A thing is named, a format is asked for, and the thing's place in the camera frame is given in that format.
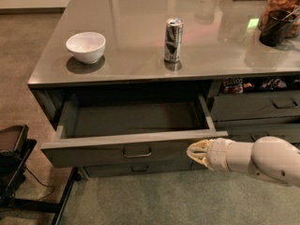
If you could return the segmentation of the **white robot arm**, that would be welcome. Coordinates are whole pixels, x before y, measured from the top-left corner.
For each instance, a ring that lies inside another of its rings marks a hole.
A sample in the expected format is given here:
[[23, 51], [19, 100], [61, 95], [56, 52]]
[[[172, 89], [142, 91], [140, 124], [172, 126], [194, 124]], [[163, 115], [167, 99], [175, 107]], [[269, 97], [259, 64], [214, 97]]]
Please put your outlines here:
[[214, 172], [242, 173], [251, 178], [300, 187], [300, 150], [278, 137], [256, 142], [217, 138], [187, 148], [187, 155]]

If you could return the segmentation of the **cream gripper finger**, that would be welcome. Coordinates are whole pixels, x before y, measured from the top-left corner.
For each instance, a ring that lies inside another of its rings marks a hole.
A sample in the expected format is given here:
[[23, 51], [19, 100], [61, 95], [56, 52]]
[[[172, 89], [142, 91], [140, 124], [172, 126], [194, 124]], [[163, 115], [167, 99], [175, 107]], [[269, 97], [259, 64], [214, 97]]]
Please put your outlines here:
[[187, 155], [197, 163], [202, 164], [206, 168], [210, 168], [211, 164], [207, 159], [207, 153], [212, 141], [213, 140], [202, 140], [191, 144], [187, 148]]

